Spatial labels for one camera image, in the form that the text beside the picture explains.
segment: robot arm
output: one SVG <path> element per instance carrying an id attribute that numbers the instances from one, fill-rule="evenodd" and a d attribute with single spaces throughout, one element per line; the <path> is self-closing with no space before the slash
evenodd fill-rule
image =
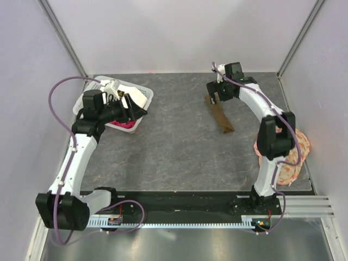
<path id="1" fill-rule="evenodd" d="M 76 148 L 73 146 L 71 138 L 57 178 L 48 193 L 38 194 L 36 197 L 36 206 L 48 228 L 54 227 L 53 220 L 57 218 L 59 229 L 82 231 L 86 228 L 90 215 L 117 201 L 116 190 L 104 187 L 96 188 L 91 194 L 80 197 L 83 175 L 92 152 L 105 130 L 104 125 L 114 120 L 120 123 L 135 121 L 147 114 L 147 111 L 140 108 L 129 94 L 124 94 L 122 98 L 113 94 L 107 91 L 89 90 L 83 95 L 83 109 L 79 111 L 72 125 L 77 146 Z M 57 216 L 54 217 L 56 196 L 59 197 L 59 204 Z"/>
<path id="2" fill-rule="evenodd" d="M 281 164 L 278 162 L 283 161 L 295 146 L 294 139 L 287 127 L 278 119 L 273 110 L 280 114 L 293 129 L 295 129 L 295 115 L 291 112 L 285 113 L 268 99 L 268 102 L 263 99 L 262 96 L 266 96 L 262 93 L 259 85 L 252 77 L 244 77 L 240 63 L 219 65 L 217 69 L 227 78 L 246 86 L 241 88 L 225 81 L 218 74 L 216 81 L 207 84 L 207 89 L 212 104 L 216 104 L 216 92 L 221 101 L 239 98 L 249 106 L 260 121 L 257 146 L 263 157 L 252 192 L 256 193 L 257 198 L 272 197 L 275 193 L 275 187 L 273 186 L 276 186 L 276 183 L 272 183 L 272 179 L 278 179 L 281 169 Z M 281 129 L 281 132 L 276 132 L 276 126 Z"/>

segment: gray mat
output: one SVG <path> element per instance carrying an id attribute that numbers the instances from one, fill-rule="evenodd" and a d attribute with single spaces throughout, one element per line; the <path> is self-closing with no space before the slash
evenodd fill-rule
<path id="1" fill-rule="evenodd" d="M 247 75 L 285 110 L 275 73 Z M 213 73 L 111 77 L 148 87 L 154 97 L 135 134 L 105 130 L 89 161 L 83 190 L 250 190 L 259 171 L 253 150 L 259 122 L 246 104 L 233 99 L 222 106 L 235 132 L 221 132 L 204 101 L 206 83 L 216 77 Z M 306 170 L 281 189 L 310 190 Z"/>

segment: white wall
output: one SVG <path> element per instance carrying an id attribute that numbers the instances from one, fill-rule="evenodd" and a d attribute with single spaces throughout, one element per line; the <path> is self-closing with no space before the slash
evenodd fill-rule
<path id="1" fill-rule="evenodd" d="M 67 145 L 47 96 L 77 71 L 36 0 L 2 1 L 0 24 L 0 259 L 17 261 L 32 236 L 36 195 L 53 182 Z M 67 83 L 54 95 L 66 122 L 82 86 Z"/>
<path id="2" fill-rule="evenodd" d="M 315 0 L 49 0 L 87 73 L 277 71 Z"/>
<path id="3" fill-rule="evenodd" d="M 314 185 L 329 196 L 348 243 L 348 2 L 326 1 L 285 72 L 299 128 L 312 144 Z"/>

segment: basket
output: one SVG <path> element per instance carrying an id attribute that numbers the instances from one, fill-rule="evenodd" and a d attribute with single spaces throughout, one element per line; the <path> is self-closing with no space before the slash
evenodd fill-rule
<path id="1" fill-rule="evenodd" d="M 95 78 L 96 80 L 112 80 L 113 78 L 110 78 L 110 77 L 107 77 L 107 76 L 97 76 Z M 148 107 L 150 106 L 150 103 L 152 101 L 152 97 L 153 97 L 153 91 L 149 88 L 146 88 L 146 87 L 143 87 L 143 86 L 140 86 L 140 85 L 136 85 L 136 84 L 133 84 L 133 83 L 129 83 L 129 82 L 125 82 L 123 80 L 119 80 L 121 84 L 123 85 L 126 85 L 126 86 L 131 86 L 131 87 L 136 87 L 139 91 L 141 91 L 147 98 L 147 102 L 144 106 L 144 110 L 147 110 Z M 88 90 L 98 90 L 101 86 L 96 83 L 96 82 L 91 82 L 87 87 L 86 89 L 84 90 L 85 91 L 88 91 Z M 75 115 L 78 114 L 78 112 L 83 108 L 83 104 L 82 104 L 82 96 L 83 94 L 80 95 L 80 97 L 77 99 L 72 111 Z M 142 120 L 142 117 L 140 119 L 138 119 L 136 122 L 135 122 L 135 125 L 130 128 L 130 129 L 125 129 L 125 128 L 122 128 L 122 127 L 119 127 L 119 126 L 116 126 L 116 125 L 113 125 L 113 124 L 105 124 L 105 126 L 108 126 L 110 128 L 114 128 L 114 129 L 119 129 L 120 131 L 123 131 L 123 132 L 127 132 L 129 134 L 133 134 L 136 130 L 136 128 L 138 127 L 139 123 L 141 122 Z"/>

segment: cable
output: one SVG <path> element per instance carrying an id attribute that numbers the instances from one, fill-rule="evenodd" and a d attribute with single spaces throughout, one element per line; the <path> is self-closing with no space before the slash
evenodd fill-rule
<path id="1" fill-rule="evenodd" d="M 286 208 L 286 199 L 285 199 L 285 194 L 282 193 L 281 191 L 277 190 L 276 189 L 276 186 L 275 186 L 275 179 L 276 179 L 276 175 L 277 175 L 277 171 L 278 171 L 278 165 L 280 163 L 284 163 L 284 164 L 287 164 L 287 165 L 290 165 L 290 166 L 297 166 L 300 162 L 301 162 L 301 149 L 300 149 L 300 144 L 299 144 L 299 141 L 296 137 L 296 133 L 295 131 L 292 129 L 292 127 L 290 126 L 289 123 L 287 123 L 287 121 L 281 117 L 281 115 L 276 111 L 276 109 L 273 107 L 272 105 L 272 102 L 261 92 L 257 91 L 256 89 L 252 88 L 252 87 L 249 87 L 249 86 L 246 86 L 244 84 L 241 84 L 241 83 L 238 83 L 238 82 L 235 82 L 229 78 L 227 78 L 222 72 L 220 72 L 218 70 L 218 68 L 216 67 L 216 63 L 212 62 L 212 65 L 213 65 L 213 69 L 215 72 L 217 72 L 224 80 L 232 83 L 232 84 L 235 84 L 241 88 L 245 88 L 247 90 L 250 90 L 250 91 L 253 91 L 255 92 L 256 94 L 258 94 L 266 103 L 267 105 L 270 107 L 270 109 L 274 112 L 274 114 L 285 124 L 285 126 L 289 129 L 290 133 L 291 133 L 291 136 L 293 136 L 294 138 L 294 141 L 295 141 L 295 146 L 296 146 L 296 149 L 297 149 L 297 155 L 298 155 L 298 159 L 297 159 L 297 162 L 296 163 L 290 163 L 290 162 L 286 162 L 285 160 L 280 160 L 277 162 L 277 165 L 275 167 L 275 170 L 274 170 L 274 173 L 273 173 L 273 176 L 272 176 L 272 189 L 275 193 L 279 194 L 279 195 L 282 195 L 283 197 L 283 211 L 281 213 L 281 216 L 280 218 L 278 219 L 277 223 L 271 227 L 268 231 L 265 231 L 265 232 L 258 232 L 258 234 L 268 234 L 268 232 L 271 232 L 272 230 L 274 230 L 278 225 L 279 223 L 282 221 L 283 217 L 284 217 L 284 214 L 285 214 L 285 208 Z"/>
<path id="2" fill-rule="evenodd" d="M 71 135 L 71 138 L 72 138 L 72 142 L 73 142 L 73 150 L 71 151 L 71 154 L 70 154 L 70 157 L 69 157 L 69 160 L 66 164 L 66 167 L 65 167 L 65 170 L 63 172 L 63 175 L 61 177 L 61 180 L 62 183 L 64 183 L 65 181 L 65 177 L 67 175 L 67 172 L 69 170 L 69 167 L 72 163 L 72 159 L 74 157 L 74 154 L 75 154 L 75 151 L 76 151 L 76 147 L 77 147 L 77 142 L 76 142 L 76 137 L 74 135 L 74 133 L 72 132 L 72 130 L 70 130 L 70 128 L 58 117 L 58 115 L 55 113 L 54 109 L 53 109 L 53 106 L 52 106 L 52 95 L 53 95 L 53 92 L 55 91 L 55 89 L 62 83 L 68 81 L 68 80 L 72 80 L 72 79 L 85 79 L 85 80 L 93 80 L 94 82 L 97 82 L 97 83 L 100 83 L 99 80 L 96 80 L 96 79 L 93 79 L 93 78 L 89 78 L 89 77 L 83 77 L 83 76 L 72 76 L 72 77 L 68 77 L 68 78 L 65 78 L 63 80 L 60 80 L 59 82 L 57 82 L 51 89 L 51 91 L 49 92 L 49 95 L 48 95 L 48 105 L 49 105 L 49 109 L 51 110 L 51 113 L 53 114 L 54 118 L 59 122 L 60 125 L 62 125 Z M 68 235 L 67 239 L 65 241 L 62 241 L 61 237 L 60 237 L 60 234 L 59 234 L 59 230 L 58 230 L 58 220 L 57 220 L 57 212 L 58 212 L 58 201 L 59 201 L 59 195 L 60 195 L 60 192 L 61 192 L 61 189 L 62 189 L 62 185 L 59 185 L 58 186 L 58 190 L 57 190 L 57 193 L 55 195 L 55 198 L 54 198 L 54 205 L 53 205 L 53 228 L 54 228 L 54 231 L 55 231 L 55 235 L 57 237 L 57 240 L 59 243 L 61 243 L 62 245 L 66 245 L 71 236 L 72 236 L 72 233 L 73 231 L 70 232 L 70 234 Z"/>
<path id="3" fill-rule="evenodd" d="M 101 209 L 101 211 L 103 211 L 103 210 L 108 210 L 108 209 L 110 209 L 110 208 L 114 208 L 114 207 L 117 207 L 117 206 L 122 205 L 122 204 L 125 204 L 125 203 L 134 203 L 134 204 L 137 204 L 137 205 L 140 207 L 140 209 L 141 209 L 141 220 L 140 220 L 140 222 L 139 222 L 135 227 L 133 227 L 133 228 L 131 228 L 131 229 L 129 229 L 129 230 L 126 230 L 126 231 L 104 231 L 104 230 L 102 230 L 102 228 L 101 228 L 101 229 L 98 229 L 98 230 L 94 230 L 94 231 L 88 233 L 87 235 L 84 235 L 84 236 L 82 236 L 82 237 L 80 237 L 80 238 L 78 238 L 78 239 L 76 239 L 76 240 L 74 240 L 74 241 L 72 241 L 72 242 L 69 242 L 69 243 L 66 242 L 65 245 L 57 244 L 56 242 L 53 241 L 53 239 L 52 239 L 52 237 L 51 237 L 51 243 L 52 243 L 54 246 L 56 246 L 56 247 L 71 246 L 72 244 L 74 244 L 74 243 L 76 243 L 76 242 L 79 242 L 80 240 L 85 239 L 86 237 L 89 237 L 90 235 L 96 234 L 96 233 L 98 233 L 98 232 L 105 232 L 105 233 L 107 233 L 107 234 L 109 234 L 109 233 L 113 233 L 113 234 L 125 234 L 125 233 L 129 233 L 129 232 L 132 232 L 132 231 L 138 229 L 138 228 L 142 225 L 142 223 L 143 223 L 143 221 L 144 221 L 144 218 L 145 218 L 145 210 L 144 210 L 143 206 L 142 206 L 138 201 L 135 201 L 135 200 L 123 200 L 123 201 L 120 201 L 120 202 L 118 202 L 118 203 L 116 203 L 116 204 L 114 204 L 114 205 L 112 205 L 112 206 L 108 206 L 108 207 L 106 207 L 106 208 L 103 208 L 103 209 Z"/>
<path id="4" fill-rule="evenodd" d="M 72 163 L 72 159 L 73 159 L 73 157 L 74 157 L 75 152 L 77 151 L 77 141 L 76 141 L 76 137 L 75 137 L 74 133 L 72 132 L 72 130 L 70 130 L 70 128 L 69 128 L 65 123 L 63 123 L 63 121 L 62 121 L 62 120 L 58 117 L 58 115 L 55 113 L 55 111 L 54 111 L 54 109 L 53 109 L 53 106 L 52 106 L 52 95 L 53 95 L 53 92 L 55 91 L 55 89 L 56 89 L 60 84 L 66 82 L 66 81 L 68 81 L 68 80 L 72 80 L 72 79 L 85 79 L 85 80 L 92 80 L 92 81 L 94 81 L 94 82 L 100 83 L 99 80 L 96 80 L 96 79 L 93 79 L 93 78 L 83 77 L 83 76 L 72 76 L 72 77 L 68 77 L 68 78 L 65 78 L 65 79 L 60 80 L 59 82 L 57 82 L 57 83 L 52 87 L 51 91 L 49 92 L 49 95 L 48 95 L 48 105 L 49 105 L 49 109 L 51 110 L 51 113 L 53 114 L 54 118 L 59 122 L 59 124 L 62 125 L 62 126 L 70 133 L 71 138 L 72 138 L 72 141 L 73 141 L 73 149 L 72 149 L 72 151 L 71 151 L 69 160 L 68 160 L 68 162 L 67 162 L 67 164 L 66 164 L 66 167 L 65 167 L 65 169 L 64 169 L 63 175 L 62 175 L 61 180 L 60 180 L 60 181 L 62 181 L 62 183 L 64 183 L 64 181 L 65 181 L 67 172 L 68 172 L 69 167 L 70 167 L 70 165 L 71 165 L 71 163 Z M 85 238 L 85 237 L 87 237 L 87 236 L 89 236 L 89 235 L 92 235 L 92 234 L 94 234 L 94 233 L 96 233 L 96 232 L 98 232 L 98 231 L 93 231 L 93 232 L 91 232 L 91 233 L 89 233 L 89 234 L 87 234 L 87 235 L 85 235 L 85 236 L 83 236 L 83 237 L 81 237 L 81 238 L 79 238 L 79 239 L 73 241 L 73 242 L 68 243 L 69 240 L 70 240 L 70 238 L 71 238 L 71 236 L 72 236 L 72 234 L 73 234 L 73 231 L 70 231 L 70 233 L 69 233 L 69 235 L 68 235 L 68 237 L 67 237 L 67 239 L 66 239 L 65 241 L 63 241 L 63 240 L 61 239 L 61 236 L 60 236 L 60 233 L 59 233 L 59 230 L 58 230 L 57 213 L 58 213 L 59 195 L 60 195 L 60 192 L 61 192 L 62 187 L 63 187 L 63 185 L 58 185 L 58 190 L 57 190 L 57 193 L 56 193 L 55 198 L 54 198 L 54 205 L 53 205 L 53 228 L 54 228 L 55 236 L 56 236 L 56 238 L 57 238 L 58 243 L 59 243 L 61 246 L 67 246 L 67 245 L 71 245 L 71 244 L 73 244 L 73 243 L 76 243 L 76 242 L 80 241 L 81 239 L 83 239 L 83 238 Z M 145 218 L 145 211 L 144 211 L 143 206 L 142 206 L 139 202 L 134 201 L 134 200 L 123 200 L 123 201 L 121 201 L 121 202 L 119 202 L 119 203 L 117 203 L 117 204 L 114 204 L 114 205 L 112 205 L 112 206 L 110 206 L 110 207 L 107 207 L 107 208 L 105 208 L 105 209 L 110 209 L 110 208 L 113 208 L 113 207 L 116 207 L 116 206 L 118 206 L 118 205 L 121 205 L 121 204 L 123 204 L 123 203 L 128 203 L 128 202 L 130 202 L 130 203 L 135 203 L 135 204 L 137 204 L 137 205 L 140 207 L 141 212 L 142 212 L 142 217 L 141 217 L 141 220 L 140 220 L 140 222 L 138 223 L 137 226 L 135 226 L 135 227 L 132 228 L 132 229 L 129 229 L 128 231 L 120 231 L 120 232 L 118 232 L 118 234 L 121 234 L 121 233 L 128 233 L 128 232 L 132 232 L 132 231 L 136 230 L 137 228 L 139 228 L 139 227 L 141 226 L 141 224 L 142 224 L 142 222 L 144 221 L 144 218 Z"/>
<path id="5" fill-rule="evenodd" d="M 112 234 L 126 234 L 126 233 L 129 233 L 129 232 L 132 232 L 132 231 L 138 229 L 142 225 L 142 223 L 144 221 L 144 218 L 145 218 L 145 210 L 144 210 L 143 206 L 138 201 L 135 201 L 135 200 L 123 200 L 123 201 L 120 201 L 120 202 L 118 202 L 116 204 L 113 204 L 112 206 L 108 206 L 106 208 L 102 208 L 101 211 L 117 207 L 117 206 L 119 206 L 121 204 L 124 204 L 124 203 L 134 203 L 134 204 L 137 204 L 140 207 L 142 216 L 141 216 L 141 219 L 140 219 L 139 223 L 135 227 L 133 227 L 133 228 L 131 228 L 129 230 L 126 230 L 126 231 L 107 231 L 106 232 L 107 234 L 109 234 L 109 233 L 112 233 Z"/>

